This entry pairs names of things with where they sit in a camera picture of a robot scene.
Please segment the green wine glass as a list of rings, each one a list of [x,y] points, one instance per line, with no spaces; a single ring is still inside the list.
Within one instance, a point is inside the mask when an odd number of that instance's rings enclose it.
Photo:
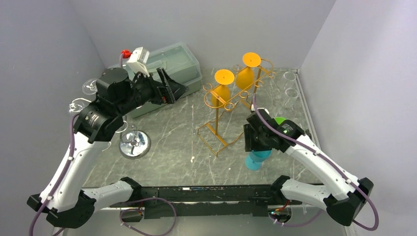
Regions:
[[[277,125],[281,125],[286,119],[284,117],[275,117],[274,120]]]

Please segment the blue wine glass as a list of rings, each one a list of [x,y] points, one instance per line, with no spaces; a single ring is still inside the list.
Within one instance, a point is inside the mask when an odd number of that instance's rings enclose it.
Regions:
[[[248,153],[244,163],[248,169],[256,171],[262,167],[263,162],[270,157],[271,153],[272,150],[251,151]]]

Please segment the orange wine glass front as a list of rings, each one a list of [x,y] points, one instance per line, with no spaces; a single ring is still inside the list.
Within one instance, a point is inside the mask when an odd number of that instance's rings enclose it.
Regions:
[[[223,101],[227,102],[231,97],[230,89],[228,85],[232,84],[235,80],[235,76],[232,71],[228,69],[220,69],[214,75],[215,80],[219,83],[218,87],[213,91],[221,98]],[[221,100],[217,99],[216,95],[211,95],[211,103],[213,106],[224,107],[226,103],[223,103]]]

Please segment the orange wine glass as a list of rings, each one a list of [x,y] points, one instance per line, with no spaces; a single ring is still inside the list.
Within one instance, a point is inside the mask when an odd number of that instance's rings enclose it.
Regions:
[[[235,80],[235,76],[232,71],[228,69],[220,69],[214,75],[215,80],[219,83],[218,87],[213,91],[221,98],[223,101],[227,102],[231,97],[230,89],[228,85],[232,84]],[[216,95],[211,95],[211,103],[213,106],[224,107],[226,103],[223,103],[221,100],[217,99]]]
[[[254,52],[248,52],[242,56],[242,61],[245,68],[237,73],[235,83],[239,89],[246,90],[247,88],[250,88],[254,82],[253,68],[258,67],[261,64],[261,58]]]

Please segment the clear wine glass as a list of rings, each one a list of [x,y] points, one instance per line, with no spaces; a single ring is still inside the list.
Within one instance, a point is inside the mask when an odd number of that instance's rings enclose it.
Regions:
[[[294,84],[296,83],[296,74],[292,71],[286,71],[283,74],[283,79],[285,82],[284,87],[285,88],[292,88],[294,86]]]
[[[294,88],[288,88],[285,91],[286,94],[286,102],[284,103],[285,108],[291,108],[295,104],[298,98],[298,91]]]

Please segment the clear wine glass front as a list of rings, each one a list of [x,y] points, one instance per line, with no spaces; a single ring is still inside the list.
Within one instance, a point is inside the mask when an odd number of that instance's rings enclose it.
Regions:
[[[285,82],[284,87],[285,88],[292,88],[294,86],[294,84],[296,83],[296,74],[292,71],[286,71],[283,74],[283,79]]]

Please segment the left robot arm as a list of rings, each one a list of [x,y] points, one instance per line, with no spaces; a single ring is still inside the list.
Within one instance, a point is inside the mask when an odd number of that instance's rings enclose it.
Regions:
[[[70,120],[70,144],[56,173],[41,193],[27,201],[37,214],[46,214],[51,225],[76,229],[105,207],[122,202],[133,207],[140,202],[142,187],[129,177],[93,190],[83,185],[125,115],[148,102],[173,104],[188,91],[163,68],[156,71],[159,80],[142,72],[130,79],[125,69],[113,67],[96,81],[96,98]]]

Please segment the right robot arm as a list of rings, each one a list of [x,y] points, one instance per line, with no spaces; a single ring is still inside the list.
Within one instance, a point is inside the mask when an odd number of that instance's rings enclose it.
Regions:
[[[276,149],[297,160],[322,183],[307,184],[281,175],[270,186],[275,203],[295,200],[324,210],[340,225],[356,222],[355,218],[370,201],[374,183],[369,178],[358,178],[341,168],[289,119],[278,123],[264,109],[253,109],[246,120],[243,127],[246,152]]]

